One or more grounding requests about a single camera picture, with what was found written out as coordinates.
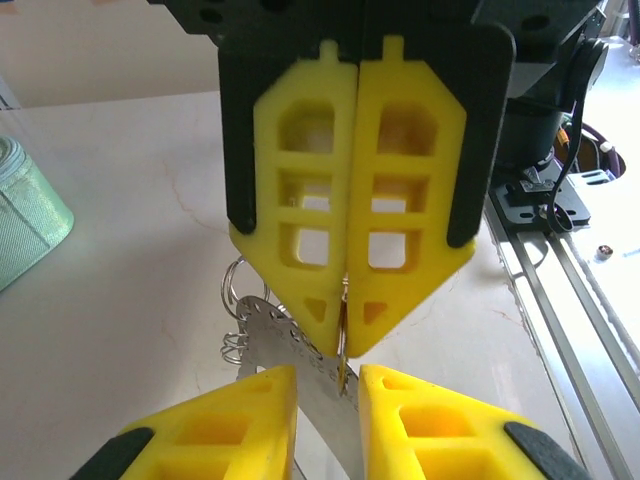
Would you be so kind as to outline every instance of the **metal ring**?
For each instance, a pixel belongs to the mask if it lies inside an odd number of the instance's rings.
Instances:
[[[238,267],[246,262],[247,261],[242,256],[233,261],[227,267],[224,277],[222,278],[222,284],[220,285],[220,297],[222,298],[222,305],[224,306],[224,309],[229,315],[231,315],[239,322],[246,322],[246,318],[241,318],[236,312],[233,311],[232,308],[234,303],[238,303],[240,301],[240,299],[238,298],[238,294],[233,287],[233,277],[235,276]],[[271,296],[271,290],[264,281],[262,283],[264,286],[262,299],[268,302],[269,297]]]
[[[247,348],[246,333],[227,333],[222,337],[223,346],[220,354],[227,363],[240,365],[242,363],[242,352]]]

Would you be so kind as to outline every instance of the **black screw hole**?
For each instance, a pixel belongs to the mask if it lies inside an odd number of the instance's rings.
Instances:
[[[525,18],[520,26],[525,32],[536,32],[547,28],[549,23],[551,23],[551,20],[549,20],[549,17],[546,15],[532,15],[531,17]]]
[[[203,22],[207,23],[220,23],[222,21],[222,15],[213,8],[205,8],[200,10],[200,18]]]
[[[282,13],[291,5],[291,0],[260,0],[260,5],[268,12]]]

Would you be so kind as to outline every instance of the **yellow foam finger pad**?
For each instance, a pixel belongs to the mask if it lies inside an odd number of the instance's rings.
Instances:
[[[376,365],[358,397],[369,480],[544,478],[505,433],[518,415]]]
[[[447,245],[466,113],[402,37],[360,65],[347,232],[348,355],[366,353],[473,254]]]
[[[335,355],[358,69],[335,42],[300,60],[254,107],[256,218],[231,239],[313,344]]]
[[[153,437],[121,480],[291,478],[293,367],[276,367],[129,425]]]

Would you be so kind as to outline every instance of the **screw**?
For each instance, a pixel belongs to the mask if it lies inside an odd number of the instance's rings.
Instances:
[[[596,250],[598,260],[609,260],[613,255],[613,248],[609,245],[600,245]]]

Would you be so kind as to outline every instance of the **black cable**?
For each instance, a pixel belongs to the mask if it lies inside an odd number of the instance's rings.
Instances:
[[[567,175],[571,171],[573,164],[578,156],[580,150],[580,141],[582,139],[582,117],[584,114],[584,102],[587,96],[588,86],[585,84],[584,88],[580,89],[578,96],[576,97],[576,104],[573,110],[573,117],[571,119],[571,140],[569,140],[569,153],[567,159],[562,166],[560,175],[556,180],[556,184],[553,186],[553,190],[549,194],[549,202],[547,203],[547,222],[549,228],[555,233],[565,233],[573,230],[573,221],[564,208],[556,203],[558,192],[562,187]]]

